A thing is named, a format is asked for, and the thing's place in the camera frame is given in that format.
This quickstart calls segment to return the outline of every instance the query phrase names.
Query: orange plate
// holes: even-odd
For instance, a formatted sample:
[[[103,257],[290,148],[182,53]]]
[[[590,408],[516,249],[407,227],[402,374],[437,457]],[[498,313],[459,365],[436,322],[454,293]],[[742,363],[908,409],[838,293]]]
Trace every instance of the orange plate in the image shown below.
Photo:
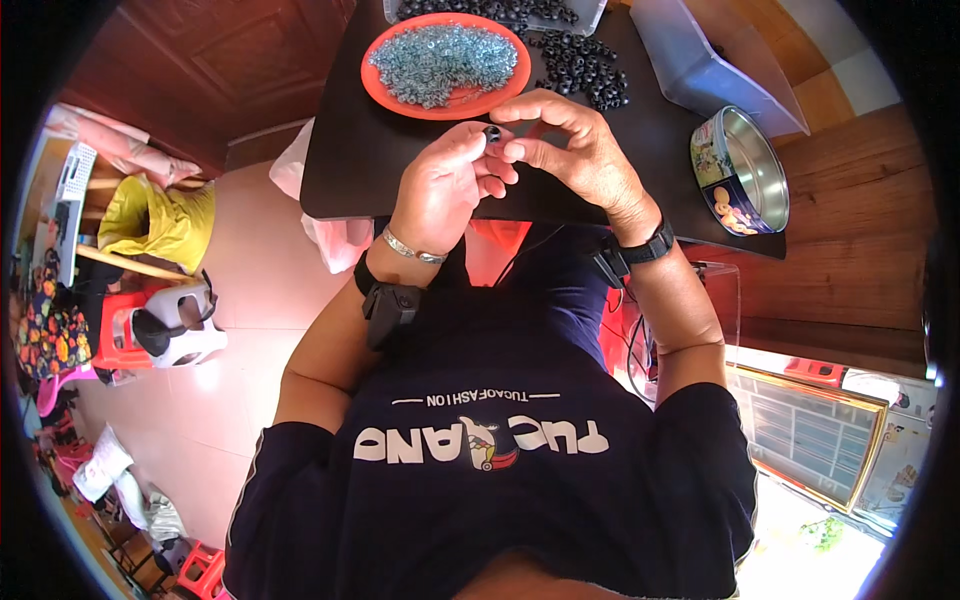
[[[510,40],[516,48],[516,66],[514,67],[514,76],[507,80],[507,84],[502,89],[487,92],[476,96],[476,87],[458,87],[450,92],[450,106],[424,108],[420,105],[410,105],[399,102],[396,97],[387,91],[387,86],[380,82],[380,70],[369,63],[370,54],[373,50],[380,47],[388,37],[400,33],[405,29],[417,29],[427,25],[448,25],[459,23],[464,27],[481,27],[492,34],[500,34]],[[463,14],[460,12],[434,12],[416,16],[406,21],[400,21],[380,37],[373,41],[367,53],[363,56],[363,62],[360,64],[360,79],[367,93],[380,106],[415,119],[427,119],[429,121],[459,121],[469,119],[481,114],[490,112],[491,108],[498,107],[517,96],[523,87],[527,85],[530,79],[530,54],[526,46],[509,29],[491,21],[482,16],[473,14]]]

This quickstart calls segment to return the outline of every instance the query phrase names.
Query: plastic storage box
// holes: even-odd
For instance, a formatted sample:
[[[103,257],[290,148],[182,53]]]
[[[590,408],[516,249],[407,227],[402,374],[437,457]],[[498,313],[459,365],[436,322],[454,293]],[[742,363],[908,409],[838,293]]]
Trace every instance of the plastic storage box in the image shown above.
[[[670,102],[704,117],[735,105],[768,137],[810,133],[777,59],[727,0],[642,0],[630,17]]]
[[[541,18],[531,16],[527,20],[527,25],[533,31],[546,31],[548,29],[557,29],[560,31],[569,31],[582,36],[592,36],[603,16],[603,10],[607,6],[607,0],[566,0],[566,5],[580,15],[580,20],[576,25],[570,25],[562,21],[545,21]],[[396,9],[400,5],[400,0],[383,0],[383,15],[391,25],[400,22],[396,16]],[[503,21],[505,25],[510,25],[512,21]]]

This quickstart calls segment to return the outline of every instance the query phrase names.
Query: hand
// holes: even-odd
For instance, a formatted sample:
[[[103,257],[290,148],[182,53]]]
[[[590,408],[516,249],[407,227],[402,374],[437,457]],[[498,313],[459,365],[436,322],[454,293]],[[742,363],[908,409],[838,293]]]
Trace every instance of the hand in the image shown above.
[[[621,246],[639,246],[653,235],[660,224],[660,209],[599,112],[537,89],[494,108],[490,118],[494,123],[538,119],[524,137],[503,144],[503,159],[543,169],[603,208]],[[540,139],[556,130],[569,135],[566,149]]]
[[[473,210],[487,196],[503,198],[516,183],[513,165],[502,158],[514,135],[501,128],[487,144],[479,121],[460,123],[423,149],[403,172],[390,230],[418,252],[446,254],[467,229]]]

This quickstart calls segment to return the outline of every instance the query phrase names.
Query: floral fabric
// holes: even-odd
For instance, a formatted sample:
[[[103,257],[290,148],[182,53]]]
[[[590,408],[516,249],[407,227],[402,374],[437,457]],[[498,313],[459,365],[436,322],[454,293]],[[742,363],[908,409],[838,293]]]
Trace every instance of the floral fabric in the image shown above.
[[[23,371],[33,379],[48,379],[59,372],[89,361],[87,325],[84,313],[73,306],[69,310],[54,307],[60,257],[50,249],[37,269],[36,295],[20,319],[14,342]]]

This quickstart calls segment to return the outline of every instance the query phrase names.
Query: silver bracelet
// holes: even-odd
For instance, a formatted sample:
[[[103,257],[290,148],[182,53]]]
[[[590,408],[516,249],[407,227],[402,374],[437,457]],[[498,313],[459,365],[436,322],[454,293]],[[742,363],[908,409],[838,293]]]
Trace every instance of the silver bracelet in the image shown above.
[[[448,254],[437,255],[429,252],[415,251],[400,240],[396,239],[393,232],[390,231],[390,226],[386,226],[383,229],[383,241],[387,242],[387,245],[393,248],[401,256],[406,256],[407,258],[417,258],[431,265],[443,264],[448,256]]]

